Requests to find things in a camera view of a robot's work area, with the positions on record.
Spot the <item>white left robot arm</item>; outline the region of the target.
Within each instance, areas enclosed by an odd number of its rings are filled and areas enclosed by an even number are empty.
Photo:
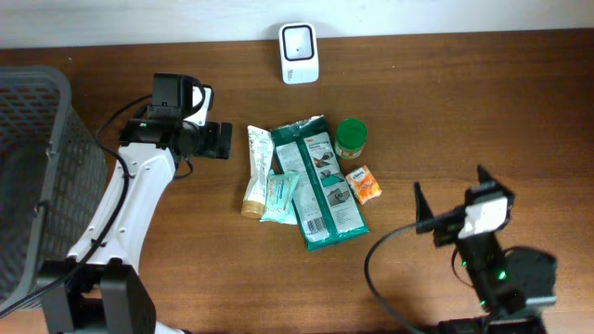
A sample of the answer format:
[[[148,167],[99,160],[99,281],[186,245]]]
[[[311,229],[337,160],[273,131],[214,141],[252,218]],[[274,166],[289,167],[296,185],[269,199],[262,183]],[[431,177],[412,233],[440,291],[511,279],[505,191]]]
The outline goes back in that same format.
[[[173,332],[157,318],[140,280],[140,254],[161,195],[181,178],[181,162],[226,160],[233,126],[210,122],[214,90],[199,79],[153,77],[153,91],[119,135],[109,184],[93,218],[62,261],[46,261],[37,278],[51,333]]]

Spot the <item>orange tissue pack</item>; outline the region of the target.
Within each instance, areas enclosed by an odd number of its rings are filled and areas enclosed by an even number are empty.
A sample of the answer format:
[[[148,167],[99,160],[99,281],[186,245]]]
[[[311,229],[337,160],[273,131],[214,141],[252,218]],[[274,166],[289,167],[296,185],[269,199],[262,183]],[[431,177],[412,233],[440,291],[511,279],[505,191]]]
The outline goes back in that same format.
[[[371,199],[378,198],[382,193],[378,181],[367,165],[356,168],[347,174],[345,179],[361,205],[366,204]]]

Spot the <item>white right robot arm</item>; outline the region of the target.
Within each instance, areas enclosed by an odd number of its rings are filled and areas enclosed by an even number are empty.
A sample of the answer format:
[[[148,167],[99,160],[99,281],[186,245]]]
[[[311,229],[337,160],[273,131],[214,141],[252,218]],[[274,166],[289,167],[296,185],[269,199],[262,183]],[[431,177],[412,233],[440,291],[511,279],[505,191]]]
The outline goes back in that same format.
[[[483,166],[478,185],[465,192],[464,203],[435,215],[420,184],[414,185],[418,234],[431,232],[435,247],[453,245],[465,263],[483,317],[440,322],[437,333],[545,333],[544,309],[553,306],[557,259],[525,246],[501,247],[496,233],[511,221],[515,194]]]

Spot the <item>light green wipes pack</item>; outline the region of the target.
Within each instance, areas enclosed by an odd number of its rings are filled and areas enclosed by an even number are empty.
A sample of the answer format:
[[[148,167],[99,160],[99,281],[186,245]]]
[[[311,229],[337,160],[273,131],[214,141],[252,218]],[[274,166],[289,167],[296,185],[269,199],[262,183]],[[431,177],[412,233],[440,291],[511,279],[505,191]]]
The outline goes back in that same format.
[[[297,172],[275,174],[271,170],[266,179],[265,210],[261,222],[297,225],[293,195],[300,179]]]

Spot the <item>green glove package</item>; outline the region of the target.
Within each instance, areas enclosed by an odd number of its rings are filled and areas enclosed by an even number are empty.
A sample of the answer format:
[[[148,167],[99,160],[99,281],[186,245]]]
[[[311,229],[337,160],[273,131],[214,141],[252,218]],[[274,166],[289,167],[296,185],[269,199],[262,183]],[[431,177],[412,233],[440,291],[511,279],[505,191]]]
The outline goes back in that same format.
[[[271,136],[280,171],[300,175],[292,205],[309,251],[369,232],[342,173],[324,117],[277,127]]]

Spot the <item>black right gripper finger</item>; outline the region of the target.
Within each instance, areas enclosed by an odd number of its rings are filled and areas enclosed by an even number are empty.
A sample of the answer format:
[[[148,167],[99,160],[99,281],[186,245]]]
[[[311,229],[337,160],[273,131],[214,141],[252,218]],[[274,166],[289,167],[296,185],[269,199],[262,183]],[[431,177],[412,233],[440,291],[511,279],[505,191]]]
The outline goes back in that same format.
[[[425,199],[419,182],[414,183],[416,202],[416,233],[423,234],[434,230],[434,215]]]
[[[480,185],[486,184],[493,184],[495,183],[495,179],[493,176],[488,172],[482,164],[478,164],[476,167],[478,181]]]

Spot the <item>white cream tube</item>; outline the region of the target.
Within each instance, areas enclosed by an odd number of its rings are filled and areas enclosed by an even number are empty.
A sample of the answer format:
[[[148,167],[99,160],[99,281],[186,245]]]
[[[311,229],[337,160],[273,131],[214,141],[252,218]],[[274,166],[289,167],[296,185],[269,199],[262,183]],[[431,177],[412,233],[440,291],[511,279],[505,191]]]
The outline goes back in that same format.
[[[274,143],[271,134],[259,127],[247,127],[250,155],[250,180],[241,206],[241,214],[261,219],[265,211],[266,180],[271,168]]]

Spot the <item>green lid seasoning jar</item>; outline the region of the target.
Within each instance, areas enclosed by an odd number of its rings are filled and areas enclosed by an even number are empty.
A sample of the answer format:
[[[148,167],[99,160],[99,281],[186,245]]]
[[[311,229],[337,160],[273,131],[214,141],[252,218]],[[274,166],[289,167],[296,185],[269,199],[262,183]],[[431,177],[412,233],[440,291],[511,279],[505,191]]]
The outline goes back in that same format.
[[[367,126],[358,119],[345,119],[336,132],[335,151],[346,160],[359,157],[368,138]]]

